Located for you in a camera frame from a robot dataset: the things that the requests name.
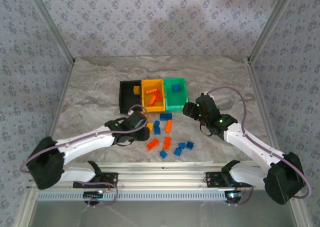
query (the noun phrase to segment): toy block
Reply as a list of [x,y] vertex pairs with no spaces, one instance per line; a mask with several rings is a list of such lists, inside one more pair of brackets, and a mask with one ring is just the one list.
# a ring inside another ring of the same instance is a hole
[[149,122],[149,123],[147,123],[146,126],[149,128],[150,131],[152,131],[154,129],[154,123]]
[[169,119],[168,122],[166,123],[166,127],[164,131],[169,134],[171,131],[171,126],[172,126],[172,120]]
[[178,146],[179,146],[179,149],[183,150],[186,147],[186,143],[179,143]]
[[156,102],[156,96],[152,96],[152,98],[149,101],[149,105],[152,106]]
[[172,85],[172,91],[173,92],[179,92],[181,90],[181,86],[180,86],[180,84],[173,84]]
[[194,148],[194,143],[188,141],[188,143],[186,143],[186,148],[189,149],[189,150],[192,150]]
[[156,91],[157,91],[157,89],[153,88],[153,89],[150,89],[150,90],[146,91],[145,93],[146,94],[151,94],[151,93],[156,92]]
[[165,151],[169,151],[170,145],[171,145],[171,137],[169,136],[164,137],[163,149]]
[[155,92],[155,100],[156,101],[162,101],[162,95],[161,95],[161,91],[160,90],[157,90]]
[[154,127],[154,134],[155,135],[160,135],[161,134],[161,130],[159,127]]
[[164,150],[161,150],[160,151],[160,156],[162,157],[162,159],[164,159],[165,157],[168,156],[168,154]]
[[140,86],[134,86],[133,87],[133,93],[135,95],[139,95],[140,94]]
[[173,154],[174,154],[175,156],[180,157],[181,153],[182,153],[182,149],[176,148],[176,149],[174,150],[174,153],[173,153]]
[[161,113],[160,114],[160,120],[161,121],[172,120],[172,113]]
[[148,148],[149,151],[152,151],[159,144],[160,144],[159,140],[157,138],[154,138],[146,145],[146,147]]
[[160,125],[160,121],[159,121],[159,120],[156,120],[156,121],[154,122],[154,127],[159,127],[159,125]]

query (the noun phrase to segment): blue lego brick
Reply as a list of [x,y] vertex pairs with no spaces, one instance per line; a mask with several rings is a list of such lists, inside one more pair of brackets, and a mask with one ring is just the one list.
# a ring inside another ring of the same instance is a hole
[[160,151],[160,156],[162,157],[162,159],[164,159],[165,157],[167,157],[167,153],[164,150]]
[[192,150],[194,148],[194,143],[191,141],[188,141],[188,143],[186,143],[186,148],[189,150]]
[[161,130],[159,127],[154,127],[154,134],[155,135],[160,135],[161,134]]
[[180,86],[180,84],[173,84],[172,85],[172,91],[173,92],[179,92],[181,90],[181,86]]
[[178,146],[179,146],[179,149],[183,150],[186,147],[186,143],[179,143]]
[[159,120],[156,120],[156,121],[154,122],[154,124],[153,124],[153,126],[154,126],[155,128],[159,127],[159,125],[160,125],[160,121],[159,121]]
[[161,121],[172,120],[172,113],[161,113],[160,114],[160,120]]
[[174,150],[174,155],[176,155],[176,156],[179,156],[179,157],[180,157],[181,153],[182,153],[182,149],[180,149],[180,148],[176,148],[176,149]]

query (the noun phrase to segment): wall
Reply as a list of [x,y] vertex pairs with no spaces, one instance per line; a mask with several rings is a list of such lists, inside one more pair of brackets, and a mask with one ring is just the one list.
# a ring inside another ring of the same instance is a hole
[[277,0],[44,0],[74,57],[248,56]]
[[50,129],[69,70],[31,0],[0,0],[0,227],[14,222],[19,172]]
[[291,0],[254,63],[279,145],[299,155],[320,226],[320,0]]

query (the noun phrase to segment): marble surface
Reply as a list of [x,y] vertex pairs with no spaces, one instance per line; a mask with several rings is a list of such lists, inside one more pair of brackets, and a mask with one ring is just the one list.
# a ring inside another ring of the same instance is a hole
[[[179,56],[179,57],[90,57],[77,58],[66,90],[62,111],[53,138],[65,139],[96,129],[105,122],[124,116],[119,111],[119,81],[185,78],[189,101],[214,87],[231,86],[239,90],[248,110],[246,129],[267,141],[265,128],[247,72],[247,62],[239,56]],[[214,92],[217,107],[242,119],[244,110],[240,98],[232,90]],[[216,136],[208,137],[199,130],[199,122],[174,111],[172,137],[168,156],[159,152],[167,135],[161,121],[160,145],[148,151],[146,142],[130,146],[98,149],[76,159],[77,162],[221,162],[233,159],[250,160],[244,153]],[[151,120],[159,119],[152,113]],[[181,157],[173,154],[179,142],[194,142],[193,150],[185,149]]]

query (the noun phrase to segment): purple cable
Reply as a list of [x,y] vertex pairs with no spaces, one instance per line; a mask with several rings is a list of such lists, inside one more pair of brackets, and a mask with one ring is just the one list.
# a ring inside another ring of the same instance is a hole
[[126,131],[119,131],[119,130],[118,130],[118,131],[116,131],[116,130],[100,131],[100,132],[97,132],[97,133],[88,134],[88,135],[83,136],[83,137],[80,137],[80,138],[76,138],[76,139],[74,139],[74,140],[72,140],[72,141],[70,141],[70,142],[68,142],[68,143],[58,144],[58,145],[55,145],[55,146],[52,146],[52,147],[49,147],[49,148],[45,148],[45,149],[39,151],[38,153],[35,153],[35,154],[32,155],[30,158],[28,158],[25,162],[23,162],[23,163],[20,165],[19,170],[20,170],[22,173],[29,173],[29,171],[24,170],[24,167],[25,167],[30,161],[34,160],[35,158],[37,158],[38,156],[40,156],[40,155],[42,155],[42,154],[44,154],[44,153],[46,153],[46,152],[49,152],[49,151],[58,149],[58,148],[60,148],[60,147],[64,147],[64,146],[66,146],[67,144],[69,144],[69,146],[70,146],[70,145],[72,145],[72,144],[74,144],[74,143],[77,143],[77,142],[79,142],[79,141],[83,141],[83,140],[86,140],[86,139],[88,139],[88,138],[96,137],[96,136],[99,136],[99,135],[113,134],[113,133],[115,133],[115,134],[129,134],[129,133],[133,133],[133,132],[136,132],[136,131],[141,130],[141,129],[144,128],[144,127],[147,125],[147,123],[148,123],[149,112],[148,112],[148,110],[147,110],[144,106],[142,106],[142,105],[140,105],[140,104],[132,105],[132,106],[130,107],[129,111],[131,111],[134,107],[141,107],[141,108],[145,111],[145,113],[146,113],[146,121],[145,121],[140,127],[135,128],[135,129],[132,129],[132,130],[126,130]]
[[[95,185],[106,185],[106,186],[111,186],[113,188],[115,188],[115,197],[113,198],[113,200],[109,203],[103,203],[101,200],[97,199],[97,198],[91,198],[89,201],[88,201],[88,207],[92,207],[92,208],[101,208],[101,207],[106,207],[106,206],[109,206],[109,205],[112,205],[114,202],[116,202],[116,200],[118,199],[118,195],[119,195],[119,190],[117,188],[117,186],[115,186],[114,184],[112,183],[108,183],[108,182],[96,182],[96,183],[88,183],[88,182],[83,182],[83,181],[76,181],[77,183],[83,185],[83,186],[95,186]],[[97,201],[98,203],[102,203],[102,204],[99,204],[99,205],[90,205],[90,202],[91,201]]]
[[[209,90],[207,92],[207,94],[213,92],[213,91],[217,91],[217,90],[220,90],[220,89],[230,89],[230,90],[233,90],[235,91],[241,98],[242,100],[242,103],[243,103],[243,110],[244,110],[244,115],[243,115],[243,119],[241,121],[241,129],[242,129],[242,133],[244,134],[244,136],[249,140],[251,141],[254,145],[256,145],[258,148],[262,149],[263,151],[267,152],[268,154],[276,157],[277,159],[281,160],[282,162],[286,163],[288,166],[290,166],[295,172],[298,173],[298,175],[304,180],[304,182],[306,183],[307,185],[307,188],[308,188],[308,193],[304,196],[294,196],[296,199],[306,199],[306,198],[309,198],[312,194],[312,188],[311,188],[311,185],[309,183],[309,181],[307,180],[307,178],[305,177],[305,175],[297,168],[295,167],[292,163],[290,163],[289,161],[287,161],[286,159],[284,159],[283,157],[279,156],[278,154],[276,153],[273,153],[272,151],[270,151],[269,149],[263,147],[261,144],[255,142],[252,138],[250,138],[250,136],[248,136],[246,134],[246,130],[245,130],[245,120],[246,120],[246,117],[247,117],[247,106],[246,106],[246,101],[244,99],[244,97],[242,96],[242,94],[236,90],[235,88],[233,87],[230,87],[230,86],[221,86],[221,87],[217,87],[217,88],[213,88],[211,90]],[[250,199],[251,199],[252,195],[250,193],[248,199],[246,199],[244,202],[242,202],[243,204],[247,203]]]

